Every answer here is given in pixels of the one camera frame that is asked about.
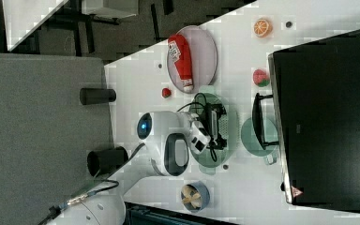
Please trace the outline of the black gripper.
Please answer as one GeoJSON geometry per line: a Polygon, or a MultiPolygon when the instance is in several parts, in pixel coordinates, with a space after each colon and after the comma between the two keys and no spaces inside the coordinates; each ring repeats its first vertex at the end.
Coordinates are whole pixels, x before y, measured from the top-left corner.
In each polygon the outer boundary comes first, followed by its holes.
{"type": "Polygon", "coordinates": [[[218,120],[225,113],[225,110],[220,104],[207,104],[205,106],[205,113],[211,136],[210,146],[214,149],[223,150],[227,146],[227,141],[218,132],[218,120]]]}

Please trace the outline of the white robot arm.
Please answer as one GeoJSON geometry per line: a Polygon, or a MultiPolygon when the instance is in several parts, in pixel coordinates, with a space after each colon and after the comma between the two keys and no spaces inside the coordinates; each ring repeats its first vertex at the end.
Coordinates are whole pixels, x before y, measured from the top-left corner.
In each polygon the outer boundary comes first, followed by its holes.
{"type": "Polygon", "coordinates": [[[152,176],[179,176],[191,158],[216,167],[228,139],[220,131],[227,117],[220,104],[191,102],[186,112],[147,112],[137,124],[140,144],[129,160],[84,193],[51,209],[47,225],[122,225],[124,196],[140,180],[152,176]]]}

